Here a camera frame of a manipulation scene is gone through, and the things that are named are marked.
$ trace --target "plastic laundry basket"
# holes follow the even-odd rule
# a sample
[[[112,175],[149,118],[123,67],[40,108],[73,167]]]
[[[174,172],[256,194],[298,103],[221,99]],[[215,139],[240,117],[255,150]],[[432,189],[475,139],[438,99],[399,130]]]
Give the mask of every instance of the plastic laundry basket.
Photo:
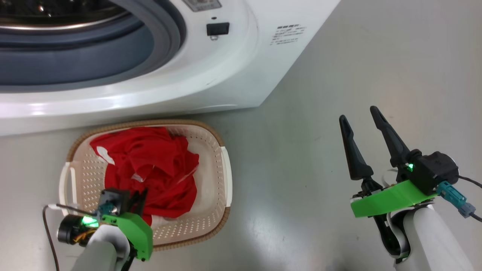
[[[76,204],[94,211],[104,189],[107,163],[97,157],[90,142],[107,133],[133,127],[166,127],[170,134],[185,136],[188,150],[199,154],[194,173],[198,194],[191,211],[162,225],[153,221],[154,251],[182,247],[205,241],[217,234],[228,220],[232,199],[232,177],[229,156],[224,143],[213,128],[187,120],[128,122],[107,126],[82,135],[73,144],[62,169],[59,184],[61,204]],[[72,191],[67,191],[70,175]]]

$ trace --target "basket handle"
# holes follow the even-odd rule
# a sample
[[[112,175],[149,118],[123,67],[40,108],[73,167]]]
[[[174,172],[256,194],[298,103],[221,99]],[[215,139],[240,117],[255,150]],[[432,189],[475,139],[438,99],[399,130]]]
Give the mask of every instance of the basket handle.
[[[221,159],[223,161],[224,173],[224,193],[226,197],[226,207],[231,207],[233,201],[233,175],[231,173],[231,162],[229,161],[228,150],[221,147]]]
[[[68,173],[70,173],[70,179],[72,180],[72,203],[67,203],[67,180],[68,180]],[[59,182],[59,201],[60,204],[63,205],[75,205],[77,204],[77,187],[75,182],[75,168],[70,165],[70,162],[65,163],[64,167],[62,168],[62,172],[60,173],[60,182]],[[64,216],[68,215],[68,211],[62,209],[62,213]]]

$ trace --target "wire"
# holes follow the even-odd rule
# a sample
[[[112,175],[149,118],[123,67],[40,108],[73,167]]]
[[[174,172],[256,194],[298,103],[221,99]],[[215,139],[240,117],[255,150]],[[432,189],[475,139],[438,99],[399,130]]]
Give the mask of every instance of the wire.
[[[48,208],[49,208],[49,206],[46,205],[42,210],[43,225],[45,227],[45,232],[47,233],[47,238],[49,239],[49,244],[50,244],[50,249],[52,250],[52,255],[54,256],[55,270],[60,271],[59,261],[57,259],[57,253],[55,253],[54,242],[52,241],[52,236],[50,235],[49,225],[47,225],[46,211],[47,211]]]
[[[67,209],[67,210],[70,210],[70,211],[74,211],[74,212],[77,212],[79,214],[84,214],[84,215],[88,215],[88,216],[91,216],[91,217],[94,217],[95,214],[94,213],[89,213],[87,211],[82,211],[80,209],[77,209],[77,208],[74,208],[74,207],[70,207],[70,206],[67,206],[67,205],[62,205],[62,204],[56,204],[57,207],[60,207],[60,208],[63,208],[63,209]]]
[[[75,212],[77,212],[77,213],[84,214],[84,215],[88,215],[88,216],[91,216],[91,217],[94,217],[94,216],[95,216],[95,214],[93,214],[93,213],[89,213],[89,212],[86,212],[86,211],[82,211],[82,210],[79,210],[79,209],[77,209],[77,208],[70,207],[70,206],[67,206],[67,205],[56,204],[56,206],[59,207],[59,208],[63,208],[63,209],[75,211]],[[54,257],[55,270],[56,270],[56,271],[60,271],[59,261],[58,261],[58,259],[57,259],[57,253],[55,252],[54,242],[52,241],[52,236],[50,235],[49,226],[47,225],[46,211],[47,211],[48,208],[50,208],[50,207],[49,207],[48,205],[46,205],[46,206],[44,206],[44,208],[42,209],[43,225],[44,225],[44,227],[45,227],[45,232],[47,233],[47,238],[49,239],[50,249],[52,250],[52,255],[53,255],[53,257]]]
[[[460,175],[457,175],[457,177],[458,177],[459,179],[466,180],[467,182],[471,182],[471,183],[473,183],[474,185],[482,188],[482,184],[481,184],[481,183],[476,182],[476,181],[472,180],[471,178],[463,177],[463,176],[460,176]]]
[[[480,182],[474,181],[474,180],[472,180],[471,178],[463,177],[463,176],[460,176],[460,175],[457,175],[457,177],[458,177],[459,179],[466,180],[467,182],[471,182],[471,183],[473,183],[474,185],[482,188],[482,184],[481,184]],[[474,214],[474,213],[470,213],[470,216],[473,217],[473,218],[474,218],[475,220],[477,220],[478,222],[482,222],[482,217],[480,217],[480,216],[478,216],[478,215],[476,215],[476,214]]]
[[[474,214],[474,213],[470,213],[470,216],[473,217],[473,218],[475,218],[477,221],[482,222],[482,217],[480,217],[480,216],[478,216],[478,215],[476,215],[476,214]]]
[[[81,240],[84,240],[84,239],[87,237],[87,235],[89,235],[89,234],[91,234],[91,233],[94,233],[96,230],[97,230],[97,229],[95,229],[95,230],[88,230],[88,231],[86,231],[86,232],[84,232],[84,233],[81,233],[81,234],[77,235],[77,236],[74,238],[74,242],[78,243],[78,242],[80,242]]]

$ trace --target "black cable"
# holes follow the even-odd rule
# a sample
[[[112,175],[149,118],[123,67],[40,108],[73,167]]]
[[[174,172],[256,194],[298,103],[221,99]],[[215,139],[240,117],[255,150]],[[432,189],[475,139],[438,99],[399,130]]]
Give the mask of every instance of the black cable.
[[[49,225],[47,225],[47,216],[45,215],[48,208],[49,206],[46,205],[42,210],[43,225],[45,226],[45,232],[47,233],[47,238],[49,239],[50,249],[52,250],[52,254],[54,256],[55,270],[60,271],[57,253],[55,253],[54,242],[52,241],[52,236],[50,235],[49,231]]]
[[[457,175],[457,177],[458,177],[459,179],[466,180],[467,182],[471,182],[471,183],[473,183],[474,185],[482,188],[482,184],[481,184],[480,182],[474,181],[474,180],[472,180],[471,178],[463,177],[463,176],[460,176],[460,175]],[[478,216],[478,215],[476,215],[476,214],[474,214],[474,213],[470,213],[470,216],[473,217],[474,219],[476,219],[477,221],[482,222],[482,217],[480,217],[480,216]]]
[[[473,217],[473,218],[475,218],[477,221],[482,222],[482,217],[480,217],[480,216],[478,216],[478,215],[476,215],[476,214],[474,214],[474,213],[470,213],[470,216]]]
[[[75,211],[75,212],[80,213],[80,214],[88,215],[88,216],[91,216],[91,217],[95,216],[95,214],[93,214],[93,213],[82,211],[82,210],[79,210],[77,208],[70,207],[70,206],[67,206],[67,205],[56,204],[56,206],[60,207],[60,208],[63,208],[63,209]],[[52,236],[50,235],[49,225],[47,225],[46,211],[47,211],[48,208],[49,208],[49,206],[46,205],[42,210],[43,225],[45,226],[45,232],[47,233],[47,238],[49,239],[50,249],[52,250],[52,255],[54,256],[55,270],[60,271],[59,261],[57,259],[57,253],[55,252],[54,242],[52,241]]]
[[[472,180],[471,178],[463,177],[463,176],[460,176],[460,175],[457,175],[457,177],[458,177],[459,179],[462,179],[462,180],[466,180],[466,181],[468,181],[468,182],[471,182],[471,183],[473,183],[474,185],[482,188],[482,184],[481,184],[481,183],[476,182],[476,181]]]
[[[82,211],[80,209],[77,209],[77,208],[74,208],[74,207],[70,207],[70,206],[67,206],[67,205],[62,205],[62,204],[56,204],[57,207],[60,207],[60,208],[63,208],[63,209],[67,209],[67,210],[70,210],[70,211],[74,211],[74,212],[77,212],[79,214],[84,214],[84,215],[88,215],[88,216],[91,216],[91,217],[94,217],[95,214],[94,213],[89,213],[87,211]]]

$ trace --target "red cloth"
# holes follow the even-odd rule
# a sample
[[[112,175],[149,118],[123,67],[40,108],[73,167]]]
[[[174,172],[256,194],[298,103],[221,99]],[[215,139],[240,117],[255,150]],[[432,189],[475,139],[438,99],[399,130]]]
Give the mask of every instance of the red cloth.
[[[90,143],[97,155],[105,156],[97,148],[103,147],[115,162],[107,166],[106,188],[130,190],[131,195],[148,189],[143,219],[149,225],[151,215],[176,218],[191,210],[199,155],[189,152],[187,144],[185,137],[171,136],[164,127],[131,128]]]

